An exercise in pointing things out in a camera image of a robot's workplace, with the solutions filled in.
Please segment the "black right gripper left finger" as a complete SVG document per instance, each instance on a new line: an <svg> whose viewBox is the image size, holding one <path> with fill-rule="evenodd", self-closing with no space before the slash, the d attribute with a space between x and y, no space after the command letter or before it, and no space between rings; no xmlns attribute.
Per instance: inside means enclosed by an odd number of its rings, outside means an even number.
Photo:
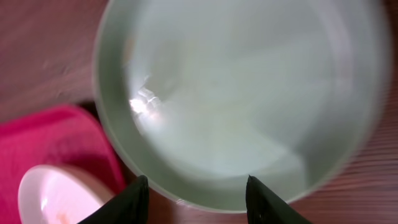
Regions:
<svg viewBox="0 0 398 224"><path fill-rule="evenodd" d="M120 194L78 224L146 224L149 213L149 184L141 175Z"/></svg>

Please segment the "white plate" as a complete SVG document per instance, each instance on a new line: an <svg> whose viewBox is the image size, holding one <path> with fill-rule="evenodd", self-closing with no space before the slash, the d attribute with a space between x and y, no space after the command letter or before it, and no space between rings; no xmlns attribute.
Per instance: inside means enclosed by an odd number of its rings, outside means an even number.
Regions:
<svg viewBox="0 0 398 224"><path fill-rule="evenodd" d="M109 187L83 169L38 165L22 177L18 210L24 224L79 223L113 197Z"/></svg>

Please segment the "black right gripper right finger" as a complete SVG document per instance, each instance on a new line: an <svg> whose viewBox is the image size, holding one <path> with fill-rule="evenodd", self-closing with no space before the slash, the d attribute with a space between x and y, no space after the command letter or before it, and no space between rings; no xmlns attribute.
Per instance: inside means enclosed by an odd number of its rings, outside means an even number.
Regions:
<svg viewBox="0 0 398 224"><path fill-rule="evenodd" d="M246 184L249 224L311 224L255 176Z"/></svg>

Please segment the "light blue plate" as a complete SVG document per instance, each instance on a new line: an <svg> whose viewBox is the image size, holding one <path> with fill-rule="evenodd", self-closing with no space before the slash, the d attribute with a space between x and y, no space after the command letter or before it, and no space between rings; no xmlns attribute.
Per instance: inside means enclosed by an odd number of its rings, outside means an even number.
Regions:
<svg viewBox="0 0 398 224"><path fill-rule="evenodd" d="M291 203L346 167L379 121L391 59L380 1L110 1L96 105L158 193L244 213L250 176Z"/></svg>

